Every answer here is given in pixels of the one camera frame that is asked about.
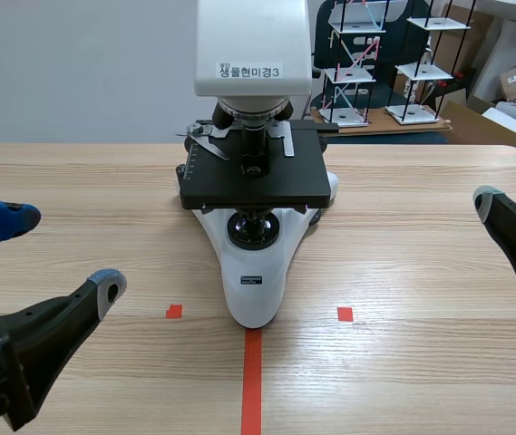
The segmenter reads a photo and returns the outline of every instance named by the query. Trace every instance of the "white wall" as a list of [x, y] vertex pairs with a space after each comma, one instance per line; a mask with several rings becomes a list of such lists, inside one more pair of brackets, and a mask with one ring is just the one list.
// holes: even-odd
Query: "white wall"
[[[314, 20], [323, 0], [309, 2]], [[167, 142], [209, 118], [195, 3], [0, 0], [0, 141]]]

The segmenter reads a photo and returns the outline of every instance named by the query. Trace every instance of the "blue gripper tip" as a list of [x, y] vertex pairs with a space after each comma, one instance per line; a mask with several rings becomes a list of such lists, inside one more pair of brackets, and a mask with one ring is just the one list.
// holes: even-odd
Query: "blue gripper tip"
[[0, 242], [32, 231], [41, 218], [40, 210], [34, 206], [0, 201]]

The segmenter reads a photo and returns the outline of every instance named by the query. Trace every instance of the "label on microscope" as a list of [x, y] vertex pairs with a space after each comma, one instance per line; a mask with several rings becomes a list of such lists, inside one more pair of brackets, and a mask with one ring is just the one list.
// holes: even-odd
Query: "label on microscope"
[[281, 62], [217, 62], [216, 79], [277, 80], [284, 78]]
[[261, 276], [242, 276], [241, 284], [242, 285], [261, 285], [262, 284]]

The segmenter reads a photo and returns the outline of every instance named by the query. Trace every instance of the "microscope base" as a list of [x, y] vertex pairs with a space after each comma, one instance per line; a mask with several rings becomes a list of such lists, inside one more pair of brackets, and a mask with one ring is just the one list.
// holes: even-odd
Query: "microscope base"
[[[328, 172], [331, 199], [338, 191], [338, 178]], [[246, 328], [261, 328], [276, 315], [286, 288], [286, 273], [300, 241], [318, 209], [302, 215], [292, 208], [277, 208], [280, 234], [274, 245], [247, 251], [231, 243], [227, 225], [234, 209], [216, 209], [203, 215], [193, 213], [205, 229], [221, 264], [223, 289], [233, 318]]]

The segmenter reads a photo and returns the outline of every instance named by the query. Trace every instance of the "microscope stage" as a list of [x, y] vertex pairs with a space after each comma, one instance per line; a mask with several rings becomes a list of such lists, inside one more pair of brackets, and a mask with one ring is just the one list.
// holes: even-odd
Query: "microscope stage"
[[220, 159], [191, 146], [180, 198], [188, 210], [212, 208], [328, 208], [330, 184], [316, 126], [292, 129], [296, 156], [284, 156], [282, 139], [269, 139], [270, 172], [252, 178], [241, 172], [241, 131], [209, 140], [229, 156]]

